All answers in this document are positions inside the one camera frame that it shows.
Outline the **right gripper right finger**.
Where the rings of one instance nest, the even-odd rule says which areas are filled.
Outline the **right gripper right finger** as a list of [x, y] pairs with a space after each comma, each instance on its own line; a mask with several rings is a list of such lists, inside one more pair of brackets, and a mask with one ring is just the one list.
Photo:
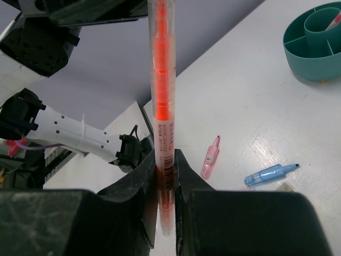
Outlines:
[[177, 255], [326, 255], [327, 239], [300, 193], [221, 191], [175, 152]]

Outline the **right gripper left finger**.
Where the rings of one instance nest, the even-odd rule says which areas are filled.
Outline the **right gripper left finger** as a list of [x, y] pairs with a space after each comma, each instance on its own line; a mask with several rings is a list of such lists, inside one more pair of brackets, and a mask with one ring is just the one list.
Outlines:
[[155, 155], [115, 183], [1, 191], [1, 255], [148, 255], [155, 244]]

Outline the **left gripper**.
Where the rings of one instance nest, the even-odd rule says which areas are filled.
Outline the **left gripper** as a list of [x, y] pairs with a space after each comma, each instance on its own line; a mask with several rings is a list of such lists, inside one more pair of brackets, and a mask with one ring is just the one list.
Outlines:
[[136, 21], [148, 16], [148, 2], [141, 0], [16, 1], [27, 18], [48, 18], [59, 27], [81, 27]]

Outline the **orange slim highlighter pen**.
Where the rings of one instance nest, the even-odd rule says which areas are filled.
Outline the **orange slim highlighter pen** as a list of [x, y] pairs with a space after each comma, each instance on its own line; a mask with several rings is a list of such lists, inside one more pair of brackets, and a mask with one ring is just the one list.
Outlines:
[[173, 232], [175, 155], [175, 1], [148, 1], [153, 137], [162, 234]]

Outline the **red slim highlighter pen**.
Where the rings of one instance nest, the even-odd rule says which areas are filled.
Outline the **red slim highlighter pen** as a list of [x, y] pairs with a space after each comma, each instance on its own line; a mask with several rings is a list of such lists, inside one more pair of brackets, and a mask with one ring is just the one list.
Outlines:
[[332, 22], [328, 25], [328, 27], [326, 28], [326, 30], [329, 30], [333, 27], [335, 27], [341, 20], [341, 12], [339, 12], [332, 20]]

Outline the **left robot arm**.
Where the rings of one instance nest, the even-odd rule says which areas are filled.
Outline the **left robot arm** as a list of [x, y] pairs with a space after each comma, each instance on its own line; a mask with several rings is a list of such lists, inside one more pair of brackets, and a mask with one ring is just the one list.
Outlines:
[[63, 69], [83, 26], [136, 21], [146, 1], [8, 1], [19, 15], [1, 34], [1, 138], [50, 141], [130, 172], [146, 157], [133, 129], [108, 134], [47, 105], [28, 85]]

